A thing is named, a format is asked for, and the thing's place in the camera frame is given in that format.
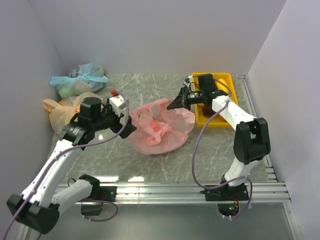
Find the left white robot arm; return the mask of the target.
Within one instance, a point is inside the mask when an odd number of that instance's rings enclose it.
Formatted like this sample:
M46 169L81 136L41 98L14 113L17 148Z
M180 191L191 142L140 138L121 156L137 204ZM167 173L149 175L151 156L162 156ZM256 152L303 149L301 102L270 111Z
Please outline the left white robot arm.
M35 179L21 194L12 194L7 200L11 222L17 221L45 235L75 203L82 200L102 203L100 181L87 174L59 192L56 189L82 152L100 144L92 142L95 133L107 129L123 139L136 130L129 101L122 93L108 98L106 103L97 97L83 100L79 112L63 128L52 154Z

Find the orange fake fruit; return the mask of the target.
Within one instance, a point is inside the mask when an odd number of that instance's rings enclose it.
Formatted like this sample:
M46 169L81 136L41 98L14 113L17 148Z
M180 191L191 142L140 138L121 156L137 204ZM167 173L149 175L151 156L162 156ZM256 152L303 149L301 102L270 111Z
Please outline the orange fake fruit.
M224 123L227 122L227 120L226 120L223 116L219 115L218 117L219 117L219 119L220 119L222 122L224 122Z

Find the pink plastic bag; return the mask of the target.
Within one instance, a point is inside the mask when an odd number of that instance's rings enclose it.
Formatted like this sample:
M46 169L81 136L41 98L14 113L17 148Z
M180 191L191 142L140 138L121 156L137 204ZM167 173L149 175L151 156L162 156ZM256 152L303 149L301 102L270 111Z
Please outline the pink plastic bag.
M180 148L195 126L196 116L185 108L168 110L170 98L144 104L131 113L136 130L129 135L135 150L144 155L158 155Z

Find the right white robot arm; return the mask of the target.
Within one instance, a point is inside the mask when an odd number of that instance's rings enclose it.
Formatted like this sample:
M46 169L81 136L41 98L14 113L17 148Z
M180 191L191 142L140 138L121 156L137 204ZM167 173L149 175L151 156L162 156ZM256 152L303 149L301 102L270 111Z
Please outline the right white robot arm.
M221 196L226 200L233 199L238 193L238 186L244 184L252 168L271 152L269 128L267 121L257 118L239 107L232 100L232 90L212 74L197 76L196 91L190 90L193 76L184 81L178 96L167 106L168 110L185 108L191 105L204 104L214 111L208 121L220 115L235 131L233 152L234 160L224 174L220 188Z

